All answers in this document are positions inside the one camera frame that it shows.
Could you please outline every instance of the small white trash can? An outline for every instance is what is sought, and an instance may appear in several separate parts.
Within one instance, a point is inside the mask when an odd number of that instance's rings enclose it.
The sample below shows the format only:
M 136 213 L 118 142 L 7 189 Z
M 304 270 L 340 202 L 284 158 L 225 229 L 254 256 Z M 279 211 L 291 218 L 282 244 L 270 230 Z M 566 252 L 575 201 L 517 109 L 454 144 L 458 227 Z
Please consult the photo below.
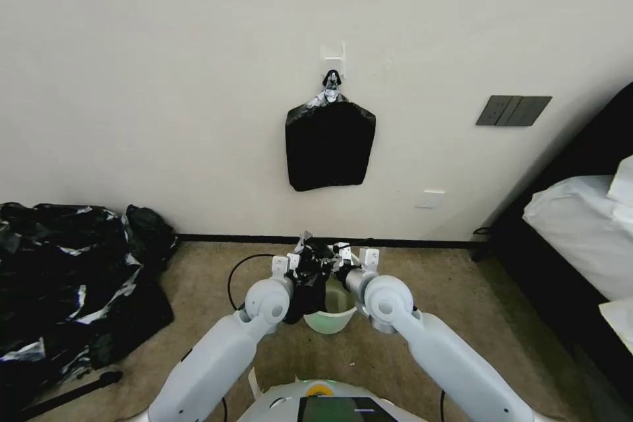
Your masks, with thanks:
M 338 333 L 345 328 L 356 312 L 354 296 L 333 277 L 330 277 L 325 283 L 325 309 L 326 312 L 316 312 L 303 317 L 308 326 L 315 332 Z

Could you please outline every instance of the beige carpet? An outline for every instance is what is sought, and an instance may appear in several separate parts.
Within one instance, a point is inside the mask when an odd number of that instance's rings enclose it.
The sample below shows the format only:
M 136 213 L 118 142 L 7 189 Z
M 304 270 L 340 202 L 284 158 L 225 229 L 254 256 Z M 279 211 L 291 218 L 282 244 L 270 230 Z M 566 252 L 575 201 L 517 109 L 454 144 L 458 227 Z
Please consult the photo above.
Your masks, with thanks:
M 117 365 L 125 374 L 121 382 L 35 420 L 112 422 L 146 408 L 178 360 L 231 312 L 226 280 L 232 266 L 250 254 L 290 250 L 283 245 L 184 244 L 162 280 L 175 321 Z M 457 331 L 528 404 L 569 421 L 592 420 L 573 360 L 497 262 L 474 264 L 459 249 L 380 251 L 379 271 L 405 281 L 415 304 Z M 253 282 L 269 275 L 269 259 L 246 262 L 235 273 L 235 300 L 241 301 Z M 334 336 L 316 334 L 303 321 L 283 326 L 262 341 L 254 364 L 263 389 L 291 382 L 295 375 L 335 379 L 363 386 L 430 422 L 439 419 L 440 390 L 415 365 L 405 342 L 398 335 L 373 330 L 360 315 Z M 94 378 L 93 374 L 66 383 L 47 397 Z M 229 420 L 235 421 L 252 401 L 242 376 L 227 394 Z M 209 420 L 222 420 L 221 404 Z M 447 398 L 446 422 L 462 421 L 467 417 Z

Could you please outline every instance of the black baseboard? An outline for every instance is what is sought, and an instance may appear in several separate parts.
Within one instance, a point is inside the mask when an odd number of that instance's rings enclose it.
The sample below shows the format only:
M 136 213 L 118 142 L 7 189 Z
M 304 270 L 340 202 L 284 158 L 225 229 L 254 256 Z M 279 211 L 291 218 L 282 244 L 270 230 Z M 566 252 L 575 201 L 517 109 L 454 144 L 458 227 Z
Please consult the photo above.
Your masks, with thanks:
M 179 234 L 180 240 L 192 242 L 240 242 L 261 244 L 296 244 L 298 236 L 249 236 L 232 234 Z M 355 242 L 358 238 L 318 237 L 328 244 Z M 478 249 L 483 242 L 475 241 L 412 241 L 408 239 L 373 239 L 373 247 L 432 247 L 436 249 Z

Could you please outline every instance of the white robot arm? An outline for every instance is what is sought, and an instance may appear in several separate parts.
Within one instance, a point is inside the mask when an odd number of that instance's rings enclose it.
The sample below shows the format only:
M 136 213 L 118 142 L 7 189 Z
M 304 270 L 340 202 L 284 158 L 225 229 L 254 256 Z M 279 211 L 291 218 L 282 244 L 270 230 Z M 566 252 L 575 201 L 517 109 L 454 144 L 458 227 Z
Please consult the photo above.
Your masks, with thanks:
M 378 330 L 400 333 L 424 369 L 474 422 L 548 422 L 443 321 L 413 308 L 409 288 L 379 276 L 375 262 L 344 274 L 357 306 Z M 275 331 L 293 294 L 288 259 L 275 257 L 273 277 L 250 288 L 245 310 L 219 320 L 169 374 L 148 410 L 130 422 L 202 422 L 251 364 L 258 342 Z

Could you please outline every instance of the white adhesive hook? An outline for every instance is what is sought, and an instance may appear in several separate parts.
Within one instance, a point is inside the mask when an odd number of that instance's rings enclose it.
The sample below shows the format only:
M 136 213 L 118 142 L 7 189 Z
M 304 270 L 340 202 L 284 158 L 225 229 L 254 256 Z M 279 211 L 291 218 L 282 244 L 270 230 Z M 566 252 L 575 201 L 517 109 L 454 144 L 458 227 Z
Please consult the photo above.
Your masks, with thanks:
M 321 57 L 321 76 L 325 77 L 328 71 L 332 69 L 336 69 L 342 78 L 347 76 L 345 42 L 341 42 L 341 53 L 339 56 L 334 56 L 331 54 L 331 51 L 327 51 L 325 47 L 321 47 Z

